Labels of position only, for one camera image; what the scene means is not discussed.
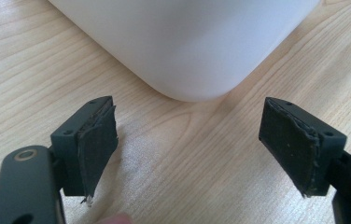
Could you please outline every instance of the light wooden surface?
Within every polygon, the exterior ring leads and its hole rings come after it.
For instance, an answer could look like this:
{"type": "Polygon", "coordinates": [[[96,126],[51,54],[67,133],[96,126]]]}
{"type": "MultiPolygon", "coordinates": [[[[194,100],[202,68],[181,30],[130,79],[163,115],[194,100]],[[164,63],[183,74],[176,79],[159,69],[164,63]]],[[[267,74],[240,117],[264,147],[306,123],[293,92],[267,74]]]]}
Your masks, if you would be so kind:
{"type": "Polygon", "coordinates": [[[92,208],[65,198],[68,223],[119,212],[135,223],[332,223],[331,198],[303,199],[258,140],[265,96],[348,135],[351,0],[323,1],[236,89],[182,103],[152,90],[45,0],[0,0],[0,164],[90,99],[113,95],[120,144],[92,208]]]}

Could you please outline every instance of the wooden table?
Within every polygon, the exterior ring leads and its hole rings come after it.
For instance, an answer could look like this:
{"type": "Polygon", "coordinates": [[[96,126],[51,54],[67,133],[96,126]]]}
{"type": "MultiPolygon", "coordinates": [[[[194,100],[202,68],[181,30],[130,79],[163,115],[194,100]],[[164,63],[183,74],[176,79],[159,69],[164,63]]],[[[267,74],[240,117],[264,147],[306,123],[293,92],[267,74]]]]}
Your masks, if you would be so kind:
{"type": "Polygon", "coordinates": [[[204,103],[167,98],[45,0],[0,0],[0,164],[90,99],[113,95],[119,147],[93,206],[64,198],[68,223],[119,212],[134,223],[332,223],[331,199],[304,199],[258,140],[266,96],[348,136],[351,0],[327,0],[245,81],[204,103]]]}

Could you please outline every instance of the white plastic container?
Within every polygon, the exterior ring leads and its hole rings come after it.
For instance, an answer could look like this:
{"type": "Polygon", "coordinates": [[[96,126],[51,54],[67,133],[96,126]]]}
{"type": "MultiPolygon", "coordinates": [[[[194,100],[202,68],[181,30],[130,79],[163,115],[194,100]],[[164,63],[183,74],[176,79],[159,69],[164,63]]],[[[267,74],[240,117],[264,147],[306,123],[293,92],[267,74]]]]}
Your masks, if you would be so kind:
{"type": "Polygon", "coordinates": [[[182,101],[239,84],[319,0],[50,0],[155,90],[182,101]]]}

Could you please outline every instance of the metal screw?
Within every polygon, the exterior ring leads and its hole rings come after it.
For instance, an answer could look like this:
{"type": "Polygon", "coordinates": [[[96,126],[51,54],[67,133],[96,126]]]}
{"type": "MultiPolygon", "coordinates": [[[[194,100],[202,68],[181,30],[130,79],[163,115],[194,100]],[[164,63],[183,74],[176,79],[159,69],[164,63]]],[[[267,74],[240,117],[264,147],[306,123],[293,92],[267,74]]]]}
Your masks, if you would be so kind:
{"type": "Polygon", "coordinates": [[[37,153],[38,151],[36,149],[25,149],[16,154],[16,156],[13,159],[15,159],[15,161],[28,161],[32,157],[36,156],[37,153]]]}

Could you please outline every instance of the screw hole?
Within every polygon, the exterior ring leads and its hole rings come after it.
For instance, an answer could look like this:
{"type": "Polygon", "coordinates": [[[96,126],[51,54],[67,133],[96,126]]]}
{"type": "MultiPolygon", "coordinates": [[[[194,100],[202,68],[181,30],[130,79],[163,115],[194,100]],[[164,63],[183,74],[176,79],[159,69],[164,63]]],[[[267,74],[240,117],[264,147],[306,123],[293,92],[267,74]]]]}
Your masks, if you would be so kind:
{"type": "Polygon", "coordinates": [[[324,134],[325,134],[326,136],[333,136],[333,133],[331,133],[331,132],[324,132],[324,134]]]}
{"type": "Polygon", "coordinates": [[[18,217],[16,220],[12,222],[12,224],[29,224],[33,221],[33,216],[30,214],[23,215],[18,217]]]}
{"type": "Polygon", "coordinates": [[[71,134],[71,133],[73,133],[72,130],[67,130],[67,131],[63,132],[64,135],[69,135],[69,134],[71,134]]]}

